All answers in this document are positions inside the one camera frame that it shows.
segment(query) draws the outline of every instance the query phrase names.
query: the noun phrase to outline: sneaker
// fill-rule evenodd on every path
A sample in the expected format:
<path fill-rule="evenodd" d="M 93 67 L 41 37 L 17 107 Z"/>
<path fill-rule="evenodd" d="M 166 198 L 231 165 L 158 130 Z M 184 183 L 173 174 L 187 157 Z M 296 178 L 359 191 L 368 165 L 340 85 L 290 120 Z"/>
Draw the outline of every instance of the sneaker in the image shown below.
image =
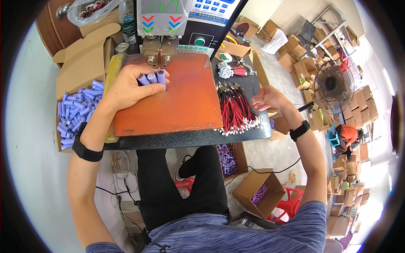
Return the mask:
<path fill-rule="evenodd" d="M 185 161 L 189 160 L 190 158 L 191 158 L 191 155 L 190 155 L 190 154 L 185 154 L 185 155 L 183 156 L 183 158 L 181 159 L 181 161 L 180 161 L 180 167 L 184 164 Z M 181 181 L 184 180 L 184 178 L 181 178 L 181 177 L 179 176 L 179 169 L 176 171 L 176 174 L 175 174 L 175 181 L 176 181 L 176 182 L 181 182 Z"/>

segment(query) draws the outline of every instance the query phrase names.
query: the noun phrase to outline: right hand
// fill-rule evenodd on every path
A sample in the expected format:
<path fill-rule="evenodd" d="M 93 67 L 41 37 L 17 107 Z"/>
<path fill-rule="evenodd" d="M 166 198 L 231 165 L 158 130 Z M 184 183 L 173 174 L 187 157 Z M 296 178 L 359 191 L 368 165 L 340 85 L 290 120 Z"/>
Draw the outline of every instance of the right hand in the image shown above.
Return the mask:
<path fill-rule="evenodd" d="M 271 85 L 264 86 L 259 90 L 257 96 L 252 97 L 253 108 L 259 109 L 259 111 L 264 111 L 270 107 L 281 108 L 288 103 L 291 102 L 286 96 Z"/>

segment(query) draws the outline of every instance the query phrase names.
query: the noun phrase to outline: black wristband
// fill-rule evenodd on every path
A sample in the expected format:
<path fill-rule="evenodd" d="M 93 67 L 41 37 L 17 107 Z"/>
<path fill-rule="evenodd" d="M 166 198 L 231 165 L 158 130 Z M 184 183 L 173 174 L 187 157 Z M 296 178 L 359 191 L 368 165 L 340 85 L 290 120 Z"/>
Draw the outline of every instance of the black wristband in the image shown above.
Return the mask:
<path fill-rule="evenodd" d="M 295 130 L 290 129 L 290 136 L 293 141 L 297 141 L 298 137 L 305 134 L 311 126 L 309 125 L 308 121 L 304 120 L 303 124 Z"/>
<path fill-rule="evenodd" d="M 98 162 L 101 160 L 104 150 L 93 151 L 93 150 L 86 148 L 80 142 L 80 136 L 84 130 L 84 127 L 86 127 L 86 125 L 87 125 L 87 122 L 81 123 L 79 129 L 76 132 L 76 137 L 75 137 L 75 141 L 73 143 L 72 149 L 74 152 L 76 152 L 77 156 L 79 156 L 81 159 L 84 159 L 89 162 Z"/>

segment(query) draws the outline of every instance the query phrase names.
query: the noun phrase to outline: colored arrow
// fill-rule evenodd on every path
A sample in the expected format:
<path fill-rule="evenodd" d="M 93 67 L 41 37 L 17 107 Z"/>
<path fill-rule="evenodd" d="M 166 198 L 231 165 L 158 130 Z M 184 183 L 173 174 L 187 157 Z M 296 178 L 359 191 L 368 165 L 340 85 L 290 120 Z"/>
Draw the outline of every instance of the colored arrow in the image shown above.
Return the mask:
<path fill-rule="evenodd" d="M 154 17 L 155 17 L 155 16 L 152 16 L 152 17 L 150 17 L 149 19 L 147 19 L 146 17 L 142 16 L 142 18 L 143 18 L 144 20 L 146 20 L 146 22 L 151 21 L 151 20 L 152 20 L 152 18 L 154 18 Z"/>
<path fill-rule="evenodd" d="M 149 33 L 150 31 L 152 31 L 152 30 L 153 30 L 153 28 L 154 28 L 154 27 L 151 27 L 151 28 L 148 30 L 148 29 L 146 29 L 146 28 L 144 27 L 144 28 L 142 28 L 142 29 L 144 29 L 144 30 L 145 30 L 145 32 L 148 32 L 148 33 Z"/>
<path fill-rule="evenodd" d="M 172 22 L 169 22 L 169 24 L 170 24 L 172 27 L 176 27 L 176 26 L 178 26 L 178 25 L 180 24 L 180 22 L 179 22 L 179 23 L 176 23 L 176 24 L 173 24 Z"/>
<path fill-rule="evenodd" d="M 146 27 L 150 27 L 154 22 L 150 23 L 150 24 L 146 24 L 145 22 L 142 22 L 142 24 Z"/>
<path fill-rule="evenodd" d="M 170 28 L 170 27 L 168 27 L 168 29 L 171 31 L 171 32 L 175 32 L 175 31 L 177 31 L 178 29 L 180 29 L 180 27 L 179 28 L 177 28 L 177 29 L 172 29 L 172 28 Z"/>
<path fill-rule="evenodd" d="M 178 17 L 178 18 L 173 18 L 172 16 L 169 16 L 172 20 L 173 20 L 173 22 L 176 22 L 177 20 L 179 20 L 179 19 L 181 19 L 182 18 L 182 16 L 180 16 L 180 17 Z"/>

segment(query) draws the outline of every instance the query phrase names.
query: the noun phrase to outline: left hand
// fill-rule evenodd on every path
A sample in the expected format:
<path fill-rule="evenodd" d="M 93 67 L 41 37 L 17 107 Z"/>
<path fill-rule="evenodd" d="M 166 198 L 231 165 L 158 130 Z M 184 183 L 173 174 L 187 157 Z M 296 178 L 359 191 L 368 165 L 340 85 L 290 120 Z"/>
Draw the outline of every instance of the left hand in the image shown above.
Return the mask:
<path fill-rule="evenodd" d="M 166 89 L 163 84 L 151 83 L 149 85 L 138 86 L 136 80 L 141 74 L 158 72 L 147 64 L 127 65 L 122 68 L 114 83 L 102 98 L 102 103 L 108 104 L 108 107 L 114 111 L 119 111 L 133 106 L 142 98 L 162 92 Z M 167 79 L 170 75 L 166 73 L 166 84 L 170 81 Z"/>

